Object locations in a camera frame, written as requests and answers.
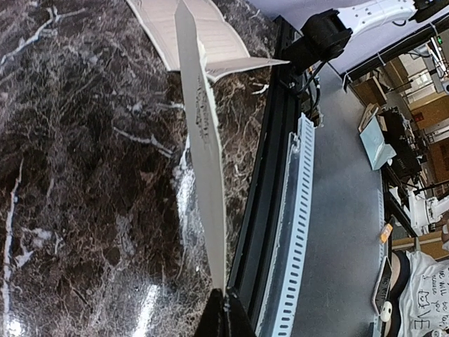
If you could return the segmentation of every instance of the white mouse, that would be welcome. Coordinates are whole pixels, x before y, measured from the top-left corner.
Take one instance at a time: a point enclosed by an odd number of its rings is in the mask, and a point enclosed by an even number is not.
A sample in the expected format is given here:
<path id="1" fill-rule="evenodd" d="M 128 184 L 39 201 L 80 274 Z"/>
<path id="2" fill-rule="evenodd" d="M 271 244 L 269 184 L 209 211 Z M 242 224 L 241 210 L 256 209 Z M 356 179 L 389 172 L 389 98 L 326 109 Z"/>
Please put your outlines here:
<path id="1" fill-rule="evenodd" d="M 382 311 L 380 312 L 380 320 L 387 323 L 391 319 L 391 311 L 393 310 L 393 305 L 389 301 L 386 301 L 382 306 Z"/>

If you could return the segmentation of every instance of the open book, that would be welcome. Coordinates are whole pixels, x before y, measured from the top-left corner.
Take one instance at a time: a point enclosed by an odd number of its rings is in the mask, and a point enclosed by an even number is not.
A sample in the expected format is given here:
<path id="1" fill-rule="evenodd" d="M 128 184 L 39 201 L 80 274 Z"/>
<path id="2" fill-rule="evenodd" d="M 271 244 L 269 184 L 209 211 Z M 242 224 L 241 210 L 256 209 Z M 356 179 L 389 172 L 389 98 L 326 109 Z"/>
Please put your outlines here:
<path id="1" fill-rule="evenodd" d="M 156 47 L 168 71 L 179 71 L 175 12 L 178 0 L 126 0 Z M 206 74 L 212 81 L 234 72 L 288 63 L 252 58 L 240 36 L 211 0 L 185 0 L 195 19 L 207 55 Z"/>

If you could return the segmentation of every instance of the marble table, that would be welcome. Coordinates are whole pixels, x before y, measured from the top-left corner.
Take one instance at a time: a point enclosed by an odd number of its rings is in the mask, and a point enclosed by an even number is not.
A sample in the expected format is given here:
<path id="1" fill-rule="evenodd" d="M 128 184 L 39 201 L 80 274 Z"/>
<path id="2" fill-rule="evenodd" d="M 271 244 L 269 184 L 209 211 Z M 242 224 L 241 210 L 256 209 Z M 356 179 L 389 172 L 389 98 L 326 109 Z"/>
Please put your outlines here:
<path id="1" fill-rule="evenodd" d="M 252 55 L 273 55 L 270 20 L 216 2 Z M 229 267 L 269 75 L 214 86 Z M 3 336 L 193 334 L 210 273 L 186 134 L 180 75 L 124 0 L 0 2 Z"/>

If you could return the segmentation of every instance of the white paper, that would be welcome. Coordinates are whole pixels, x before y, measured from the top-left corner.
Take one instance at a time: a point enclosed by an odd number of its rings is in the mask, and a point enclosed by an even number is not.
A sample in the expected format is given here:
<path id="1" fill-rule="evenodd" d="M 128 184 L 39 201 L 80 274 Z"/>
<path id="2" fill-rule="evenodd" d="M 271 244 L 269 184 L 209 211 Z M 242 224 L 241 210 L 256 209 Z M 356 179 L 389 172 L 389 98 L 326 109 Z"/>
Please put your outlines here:
<path id="1" fill-rule="evenodd" d="M 175 11 L 178 0 L 126 0 L 168 71 L 178 71 Z M 208 56 L 206 73 L 217 81 L 232 72 L 243 72 L 288 63 L 268 58 L 252 58 L 240 36 L 227 23 L 211 0 L 184 0 L 194 17 L 196 31 Z"/>
<path id="2" fill-rule="evenodd" d="M 360 134 L 371 168 L 376 171 L 394 156 L 396 152 L 390 144 L 385 144 L 382 130 L 376 118 L 372 118 L 365 130 Z"/>
<path id="3" fill-rule="evenodd" d="M 225 293 L 226 208 L 215 101 L 206 78 L 204 47 L 198 41 L 194 17 L 183 0 L 175 18 L 182 94 L 210 273 L 214 289 Z"/>

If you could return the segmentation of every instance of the person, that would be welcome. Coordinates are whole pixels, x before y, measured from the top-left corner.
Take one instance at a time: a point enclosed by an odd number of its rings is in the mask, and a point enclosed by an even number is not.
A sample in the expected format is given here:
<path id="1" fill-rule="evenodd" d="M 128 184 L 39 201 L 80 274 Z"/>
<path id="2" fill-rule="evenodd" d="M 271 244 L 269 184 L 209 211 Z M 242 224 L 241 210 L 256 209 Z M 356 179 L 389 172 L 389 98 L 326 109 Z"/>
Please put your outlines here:
<path id="1" fill-rule="evenodd" d="M 443 248 L 449 250 L 449 231 L 443 228 Z M 432 336 L 449 328 L 449 261 L 436 262 L 421 251 L 391 255 L 389 302 L 391 319 L 386 337 Z"/>

